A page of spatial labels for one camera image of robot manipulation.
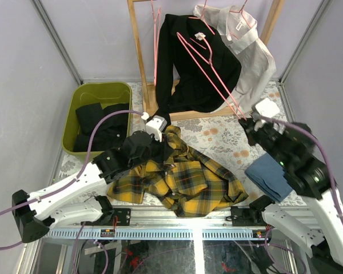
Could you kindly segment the yellow plaid flannel shirt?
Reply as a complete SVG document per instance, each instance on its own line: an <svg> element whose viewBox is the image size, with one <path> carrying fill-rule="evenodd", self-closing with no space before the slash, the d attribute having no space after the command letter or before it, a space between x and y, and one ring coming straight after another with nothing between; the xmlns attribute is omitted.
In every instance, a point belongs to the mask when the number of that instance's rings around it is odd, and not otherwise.
<svg viewBox="0 0 343 274"><path fill-rule="evenodd" d="M173 153L162 163L150 160L114 181L108 197L141 204L149 193L178 217L204 217L248 198L231 171L181 139L179 127L168 126L165 134Z"/></svg>

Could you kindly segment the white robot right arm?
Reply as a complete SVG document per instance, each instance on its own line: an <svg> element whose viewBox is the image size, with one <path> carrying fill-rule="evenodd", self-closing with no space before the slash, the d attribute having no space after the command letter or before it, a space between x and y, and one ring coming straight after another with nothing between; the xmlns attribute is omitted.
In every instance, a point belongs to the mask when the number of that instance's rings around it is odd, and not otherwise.
<svg viewBox="0 0 343 274"><path fill-rule="evenodd" d="M281 231L301 247L319 273L343 273L343 205L327 156L313 155L320 144L303 123L266 119L262 126L253 118L241 119L250 146L260 145L284 171L288 185L311 210L320 232L291 217L275 202L260 198L249 211L255 225L264 223ZM282 123L282 133L274 124Z"/></svg>

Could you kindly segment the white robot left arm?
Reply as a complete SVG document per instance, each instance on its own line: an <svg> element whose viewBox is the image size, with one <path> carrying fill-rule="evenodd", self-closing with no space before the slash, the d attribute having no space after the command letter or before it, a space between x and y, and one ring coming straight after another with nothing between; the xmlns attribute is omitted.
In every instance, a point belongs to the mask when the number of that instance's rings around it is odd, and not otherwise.
<svg viewBox="0 0 343 274"><path fill-rule="evenodd" d="M119 148L106 150L94 157L78 174L39 191L27 193L19 190L12 195L14 220L23 243L31 243L61 225L91 222L108 225L113 221L114 210L105 196L94 200L73 203L82 194L124 178L130 171L153 160L163 163L172 154L163 135L136 131L127 137Z"/></svg>

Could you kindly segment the black button shirt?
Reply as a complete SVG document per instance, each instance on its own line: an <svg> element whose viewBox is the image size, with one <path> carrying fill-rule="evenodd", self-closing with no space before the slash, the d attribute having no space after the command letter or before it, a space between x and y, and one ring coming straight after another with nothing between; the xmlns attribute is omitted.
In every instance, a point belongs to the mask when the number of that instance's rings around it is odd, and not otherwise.
<svg viewBox="0 0 343 274"><path fill-rule="evenodd" d="M74 152L86 152L91 133L98 122L116 111L128 110L129 104L119 103L102 107L100 103L88 104L76 109L80 133L73 145ZM98 128L91 145L92 151L105 151L118 148L127 137L129 114L119 114L108 118Z"/></svg>

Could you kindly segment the pink hanger of black shirt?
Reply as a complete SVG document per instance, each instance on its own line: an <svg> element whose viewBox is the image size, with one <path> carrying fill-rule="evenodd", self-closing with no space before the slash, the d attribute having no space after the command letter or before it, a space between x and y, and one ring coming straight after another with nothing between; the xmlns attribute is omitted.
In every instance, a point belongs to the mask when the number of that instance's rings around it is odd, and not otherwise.
<svg viewBox="0 0 343 274"><path fill-rule="evenodd" d="M204 1L202 9L198 15L188 16L189 20L196 21L197 29L197 39L203 40L205 38L214 38L216 31L207 23L205 19L205 11L208 1Z"/></svg>

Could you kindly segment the pink hanger of plaid shirt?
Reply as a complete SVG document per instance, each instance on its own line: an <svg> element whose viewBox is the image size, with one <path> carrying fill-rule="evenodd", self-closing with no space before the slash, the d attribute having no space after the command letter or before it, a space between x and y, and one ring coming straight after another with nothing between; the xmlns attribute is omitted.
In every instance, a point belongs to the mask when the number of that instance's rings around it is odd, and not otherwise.
<svg viewBox="0 0 343 274"><path fill-rule="evenodd" d="M234 113L234 115L238 118L238 119L243 119L246 120L246 115L244 114L244 112L240 109L240 107L238 106L238 103L235 99L235 97L232 95L232 92L228 89L227 85L225 84L225 82L222 80L222 78L220 77L220 75L218 74L217 70L214 67L213 64L213 50L211 45L209 44L209 42L207 41L207 39L203 39L203 40L199 40L202 41L205 44L205 48L207 49L209 55L208 58L205 58L194 46L192 46L191 43L189 43L185 37L180 33L177 32L177 38L180 41L181 45L183 45L184 49L186 50L186 52L189 54L189 56L192 58L192 60L194 61L194 63L197 65L197 67L199 68L199 70L204 74L204 76L206 77L206 79L209 81L209 83L213 86L213 88L218 92L219 96L222 98L222 100L226 103L226 105L232 110L232 112ZM206 63L211 70L211 73L208 74L206 72L206 70L202 67L202 64L200 63L200 61L197 60L198 56L200 58L200 60L202 60L204 63ZM214 82L214 80L212 80L211 76L214 75L215 78L218 80L218 82L220 83L220 85L222 86L222 89L225 91L226 95L232 100L233 104L231 104L229 102L229 100L227 99L227 97L224 96L224 94L222 93L221 89L216 85L216 83Z"/></svg>

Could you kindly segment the pink wire hanger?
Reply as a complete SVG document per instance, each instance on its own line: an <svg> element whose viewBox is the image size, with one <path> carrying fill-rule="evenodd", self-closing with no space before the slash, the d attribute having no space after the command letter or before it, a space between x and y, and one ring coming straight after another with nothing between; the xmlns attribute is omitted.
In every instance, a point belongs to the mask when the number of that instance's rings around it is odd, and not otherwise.
<svg viewBox="0 0 343 274"><path fill-rule="evenodd" d="M159 42L159 32L160 32L160 23L161 23L161 8L158 10L154 8L154 1L151 0L151 11L153 16L153 26L154 26L154 37L153 37L153 46L154 46L154 78L153 83L157 83L157 63L158 63L158 42Z"/></svg>

